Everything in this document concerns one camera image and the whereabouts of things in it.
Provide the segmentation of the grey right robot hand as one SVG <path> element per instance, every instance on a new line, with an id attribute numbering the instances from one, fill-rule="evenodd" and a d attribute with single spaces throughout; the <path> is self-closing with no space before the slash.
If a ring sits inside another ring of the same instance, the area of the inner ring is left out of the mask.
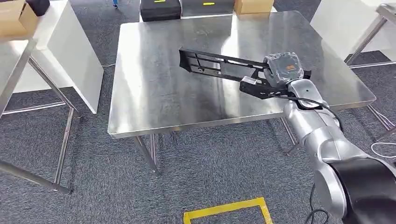
<path id="1" fill-rule="evenodd" d="M 289 82 L 304 77 L 304 70 L 295 52 L 274 53 L 264 59 L 269 65 L 269 71 L 265 71 L 264 75 L 272 87 L 283 88 Z"/>

